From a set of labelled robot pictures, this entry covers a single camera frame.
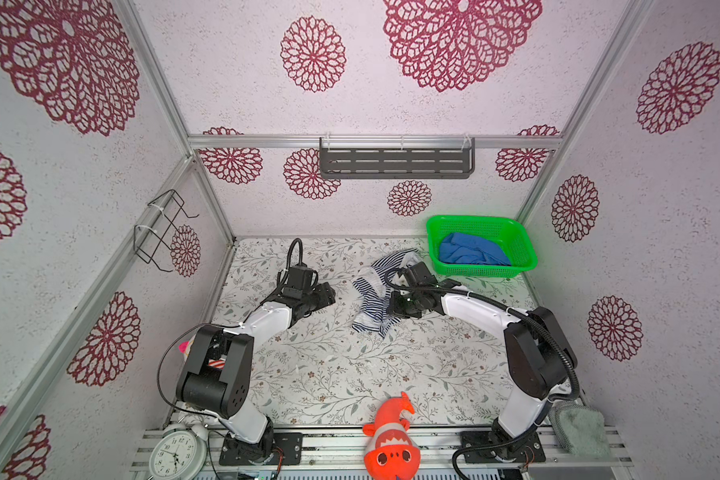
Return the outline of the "blue white striped tank top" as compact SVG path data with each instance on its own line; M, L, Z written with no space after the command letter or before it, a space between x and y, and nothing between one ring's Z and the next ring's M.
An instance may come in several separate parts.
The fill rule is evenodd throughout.
M384 282L386 276L399 268L409 267L421 260L415 249L390 253L360 270L352 282L361 296L359 313L352 320L358 332L375 333L385 338L392 326L401 321L387 312L392 289Z

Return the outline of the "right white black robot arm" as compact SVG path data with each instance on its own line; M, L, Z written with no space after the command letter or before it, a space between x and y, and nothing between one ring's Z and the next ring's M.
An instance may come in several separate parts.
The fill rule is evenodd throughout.
M426 312L462 320L504 343L513 389L493 430L508 447L532 435L552 406L580 396L577 359L551 310L522 310L437 279L419 262L382 276L392 290L390 314L419 318Z

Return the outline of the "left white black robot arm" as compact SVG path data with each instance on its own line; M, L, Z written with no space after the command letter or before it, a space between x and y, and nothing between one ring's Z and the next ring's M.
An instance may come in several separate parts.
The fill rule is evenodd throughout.
M298 321L336 301L329 283L298 264L278 279L273 292L235 326L201 326L189 346L176 398L216 419L231 438L269 449L272 422L248 398L256 349Z

